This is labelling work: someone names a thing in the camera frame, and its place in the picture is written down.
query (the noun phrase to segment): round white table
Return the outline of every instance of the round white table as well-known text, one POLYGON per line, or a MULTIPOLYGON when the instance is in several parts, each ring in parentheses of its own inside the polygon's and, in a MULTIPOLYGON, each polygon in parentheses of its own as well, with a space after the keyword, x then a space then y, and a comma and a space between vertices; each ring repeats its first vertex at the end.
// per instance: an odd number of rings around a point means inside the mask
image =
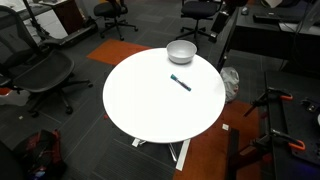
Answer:
POLYGON ((136 53, 118 64, 103 89, 103 103, 113 123, 147 142, 174 143, 199 135, 219 117, 225 87, 216 69, 195 55, 174 64, 166 48, 136 53), (191 88, 171 79, 174 74, 191 88))

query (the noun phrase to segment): chair base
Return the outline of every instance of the chair base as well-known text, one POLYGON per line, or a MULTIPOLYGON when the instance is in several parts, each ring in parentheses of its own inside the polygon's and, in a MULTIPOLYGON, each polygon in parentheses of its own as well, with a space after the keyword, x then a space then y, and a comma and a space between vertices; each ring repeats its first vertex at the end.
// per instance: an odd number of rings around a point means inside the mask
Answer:
POLYGON ((187 32, 187 33, 185 33, 185 34, 182 34, 182 35, 176 37, 176 40, 193 34, 193 38, 194 38, 194 40, 195 40, 197 49, 199 49, 198 42, 197 42, 197 35, 198 35, 198 34, 204 35, 204 36, 206 36, 206 37, 208 37, 208 38, 211 38, 211 35, 205 33, 205 31, 206 31, 206 28, 205 28, 205 27, 199 28, 198 25, 199 25, 199 20, 197 20, 196 27, 195 27, 194 29, 189 28, 189 27, 182 27, 182 28, 180 29, 180 32, 183 33, 184 30, 188 30, 189 32, 187 32))
POLYGON ((48 92, 43 92, 43 93, 40 93, 40 94, 37 94, 35 95, 36 98, 35 99, 35 102, 34 104, 31 106, 31 108, 28 110, 28 112, 31 114, 32 117, 37 117, 39 116, 39 108, 41 106, 41 103, 47 98, 49 97, 52 93, 58 93, 59 97, 62 99, 65 107, 66 107, 66 113, 67 114, 72 114, 73 112, 73 109, 72 107, 70 106, 66 96, 65 96, 65 93, 63 92, 62 88, 64 87, 67 87, 67 86, 71 86, 71 85, 74 85, 74 84, 82 84, 82 83, 85 83, 88 85, 89 88, 93 87, 93 84, 90 82, 90 80, 82 80, 82 81, 67 81, 65 83, 63 83, 61 86, 53 89, 52 91, 48 91, 48 92))
POLYGON ((120 36, 120 40, 123 41, 124 38, 123 38, 123 36, 122 36, 122 34, 121 34, 120 26, 133 27, 133 28, 134 28, 134 31, 138 31, 137 26, 128 24, 128 22, 127 22, 126 20, 118 21, 116 18, 114 18, 114 22, 106 22, 106 23, 105 23, 105 27, 106 27, 106 28, 103 29, 103 30, 100 32, 100 37, 101 37, 101 38, 104 38, 104 33, 105 33, 106 31, 108 31, 108 30, 111 29, 111 28, 116 27, 116 28, 117 28, 117 31, 118 31, 118 34, 119 34, 119 36, 120 36))

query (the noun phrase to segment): pen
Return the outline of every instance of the pen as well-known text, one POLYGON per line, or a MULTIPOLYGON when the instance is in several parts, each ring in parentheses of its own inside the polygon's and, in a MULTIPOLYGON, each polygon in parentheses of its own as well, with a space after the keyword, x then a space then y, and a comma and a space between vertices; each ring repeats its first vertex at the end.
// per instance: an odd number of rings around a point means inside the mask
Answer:
POLYGON ((171 75, 171 79, 173 79, 174 81, 176 81, 177 83, 179 83, 182 87, 184 87, 186 90, 191 91, 191 88, 189 86, 187 86, 185 83, 181 82, 178 80, 178 78, 175 75, 171 75))

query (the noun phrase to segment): chair armrest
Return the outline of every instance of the chair armrest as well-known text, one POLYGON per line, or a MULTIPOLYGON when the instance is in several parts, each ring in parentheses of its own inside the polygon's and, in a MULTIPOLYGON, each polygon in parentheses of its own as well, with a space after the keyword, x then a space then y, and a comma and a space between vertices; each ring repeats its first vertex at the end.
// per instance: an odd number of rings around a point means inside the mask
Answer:
POLYGON ((0 87, 7 87, 12 82, 12 79, 0 76, 0 87))

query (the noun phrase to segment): cable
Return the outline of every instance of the cable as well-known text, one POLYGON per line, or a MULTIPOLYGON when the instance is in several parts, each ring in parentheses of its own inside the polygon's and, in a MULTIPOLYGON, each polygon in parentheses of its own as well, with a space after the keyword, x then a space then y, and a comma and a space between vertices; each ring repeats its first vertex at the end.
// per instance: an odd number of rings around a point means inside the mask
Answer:
POLYGON ((292 54, 292 59, 293 59, 294 63, 296 64, 296 66, 299 69, 301 69, 302 71, 308 72, 308 73, 312 73, 312 74, 315 74, 315 75, 320 75, 319 72, 316 72, 316 71, 313 71, 313 70, 308 70, 307 68, 305 68, 298 60, 301 57, 301 53, 300 53, 300 51, 298 49, 298 46, 297 46, 297 38, 299 36, 300 31, 302 30, 304 22, 306 21, 307 12, 308 12, 308 9, 309 9, 309 6, 310 6, 311 2, 312 2, 312 0, 308 0, 306 8, 304 10, 304 14, 302 16, 302 19, 301 19, 300 23, 298 24, 298 26, 296 27, 296 30, 294 32, 295 34, 294 34, 294 37, 293 37, 293 45, 292 45, 292 48, 291 48, 291 54, 292 54))

